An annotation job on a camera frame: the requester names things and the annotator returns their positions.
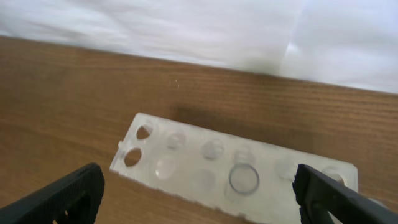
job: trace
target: wood grain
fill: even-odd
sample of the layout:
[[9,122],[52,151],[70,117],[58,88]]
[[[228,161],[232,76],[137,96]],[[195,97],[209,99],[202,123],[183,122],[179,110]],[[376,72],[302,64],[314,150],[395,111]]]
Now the wood grain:
[[398,212],[398,96],[0,38],[0,207],[89,162],[97,223],[243,223],[109,172],[138,112],[353,163]]

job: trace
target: gray ring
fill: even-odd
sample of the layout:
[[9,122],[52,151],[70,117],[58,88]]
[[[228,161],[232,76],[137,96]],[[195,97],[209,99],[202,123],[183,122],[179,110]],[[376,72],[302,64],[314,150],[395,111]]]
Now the gray ring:
[[[251,170],[254,171],[254,174],[256,175],[256,178],[257,178],[257,184],[256,184],[256,186],[255,186],[252,190],[247,191],[247,192],[238,191],[238,190],[236,190],[236,189],[234,188],[233,184],[231,183],[231,176],[232,176],[232,173],[233,173],[237,168],[239,168],[239,167],[248,167],[249,169],[251,169]],[[231,171],[229,172],[228,182],[229,182],[229,185],[232,187],[232,189],[233,189],[236,193],[241,194],[241,195],[249,195],[249,194],[255,192],[255,191],[259,188],[259,186],[260,186],[260,177],[259,177],[259,174],[257,173],[257,170],[256,170],[252,165],[240,163],[240,164],[236,164],[234,167],[232,167]]]

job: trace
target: wooden table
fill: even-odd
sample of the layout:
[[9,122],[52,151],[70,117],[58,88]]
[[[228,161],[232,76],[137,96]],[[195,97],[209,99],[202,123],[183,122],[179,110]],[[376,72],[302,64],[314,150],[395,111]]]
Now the wooden table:
[[398,212],[397,95],[5,37],[0,207],[96,162],[97,223],[244,222],[110,173],[138,112],[351,162]]

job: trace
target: perforated plate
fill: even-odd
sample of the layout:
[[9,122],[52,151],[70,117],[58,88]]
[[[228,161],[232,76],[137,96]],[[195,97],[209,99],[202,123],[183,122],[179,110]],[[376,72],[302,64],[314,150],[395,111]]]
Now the perforated plate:
[[[141,127],[149,137],[137,138]],[[127,167],[124,158],[133,149],[142,156]],[[111,170],[252,222],[279,224],[300,223],[292,181],[301,163],[358,191],[358,170],[347,162],[142,113],[119,143]]]

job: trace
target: white sheet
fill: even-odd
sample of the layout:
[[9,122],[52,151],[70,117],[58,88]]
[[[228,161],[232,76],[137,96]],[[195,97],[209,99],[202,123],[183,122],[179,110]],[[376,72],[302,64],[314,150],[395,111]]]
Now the white sheet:
[[275,74],[303,0],[0,1],[0,33]]
[[279,74],[398,93],[398,1],[311,0]]

